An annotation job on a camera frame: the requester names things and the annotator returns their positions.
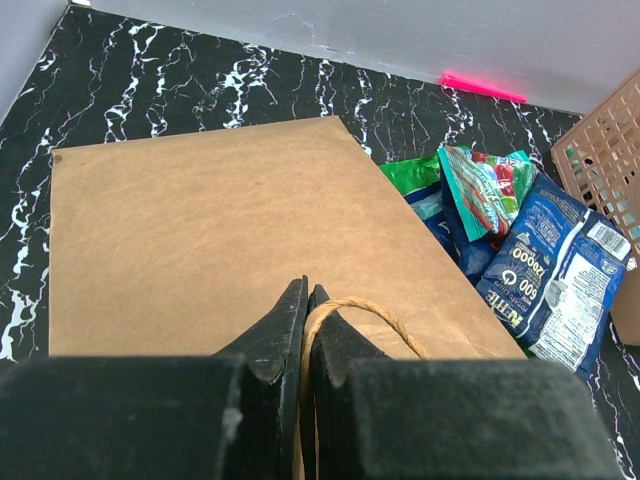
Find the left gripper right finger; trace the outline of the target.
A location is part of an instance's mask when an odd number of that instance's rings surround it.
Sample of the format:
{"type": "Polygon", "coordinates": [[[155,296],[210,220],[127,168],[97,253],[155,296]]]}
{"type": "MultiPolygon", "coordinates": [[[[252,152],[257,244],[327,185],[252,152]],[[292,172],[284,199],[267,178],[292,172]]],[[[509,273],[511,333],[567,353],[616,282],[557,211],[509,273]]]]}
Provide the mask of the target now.
{"type": "Polygon", "coordinates": [[[394,360],[330,315],[307,397],[311,479],[618,479],[584,384],[539,360],[394,360]]]}

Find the teal red candy bag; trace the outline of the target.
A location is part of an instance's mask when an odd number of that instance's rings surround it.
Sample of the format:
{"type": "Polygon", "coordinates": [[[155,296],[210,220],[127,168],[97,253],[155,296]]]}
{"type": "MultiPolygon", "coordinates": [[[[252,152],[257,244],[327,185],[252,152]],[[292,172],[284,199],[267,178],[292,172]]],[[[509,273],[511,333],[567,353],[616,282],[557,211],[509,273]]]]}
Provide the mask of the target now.
{"type": "Polygon", "coordinates": [[[450,145],[437,154],[467,238],[506,236],[538,173],[528,155],[497,156],[450,145]]]}

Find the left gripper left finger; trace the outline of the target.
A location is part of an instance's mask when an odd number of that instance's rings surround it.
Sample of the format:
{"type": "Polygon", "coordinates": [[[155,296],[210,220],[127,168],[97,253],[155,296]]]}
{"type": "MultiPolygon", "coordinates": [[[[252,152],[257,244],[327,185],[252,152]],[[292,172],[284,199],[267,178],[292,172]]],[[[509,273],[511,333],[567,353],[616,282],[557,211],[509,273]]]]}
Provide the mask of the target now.
{"type": "Polygon", "coordinates": [[[5,479],[292,479],[308,281],[211,356],[48,357],[1,378],[5,479]]]}

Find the green Chuba cassava chips bag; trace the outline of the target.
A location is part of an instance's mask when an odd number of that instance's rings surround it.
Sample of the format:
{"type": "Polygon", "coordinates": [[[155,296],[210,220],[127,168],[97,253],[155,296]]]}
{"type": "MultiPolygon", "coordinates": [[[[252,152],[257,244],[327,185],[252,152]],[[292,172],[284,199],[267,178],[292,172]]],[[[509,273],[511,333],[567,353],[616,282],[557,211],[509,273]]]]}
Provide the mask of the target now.
{"type": "Polygon", "coordinates": [[[380,170],[423,221],[442,213],[440,163],[436,154],[395,163],[380,170]]]}

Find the brown paper bag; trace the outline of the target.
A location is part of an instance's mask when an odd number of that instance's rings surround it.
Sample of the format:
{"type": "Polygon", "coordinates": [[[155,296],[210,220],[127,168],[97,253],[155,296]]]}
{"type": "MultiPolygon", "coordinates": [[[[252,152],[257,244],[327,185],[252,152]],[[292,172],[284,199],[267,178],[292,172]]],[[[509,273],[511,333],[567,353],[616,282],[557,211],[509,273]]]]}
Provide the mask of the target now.
{"type": "Polygon", "coordinates": [[[434,359],[521,351],[337,117],[52,154],[49,352],[206,355],[291,281],[397,315],[434,359]]]}

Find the blue white snack bag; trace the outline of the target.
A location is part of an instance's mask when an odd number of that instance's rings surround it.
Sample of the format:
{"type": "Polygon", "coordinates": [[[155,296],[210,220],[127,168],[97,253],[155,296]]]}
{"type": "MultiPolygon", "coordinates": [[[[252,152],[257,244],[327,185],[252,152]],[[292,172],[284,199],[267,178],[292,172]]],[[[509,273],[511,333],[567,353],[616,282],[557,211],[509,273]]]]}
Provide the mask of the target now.
{"type": "Polygon", "coordinates": [[[538,174],[476,290],[526,352],[587,380],[630,255],[609,219],[538,174]]]}

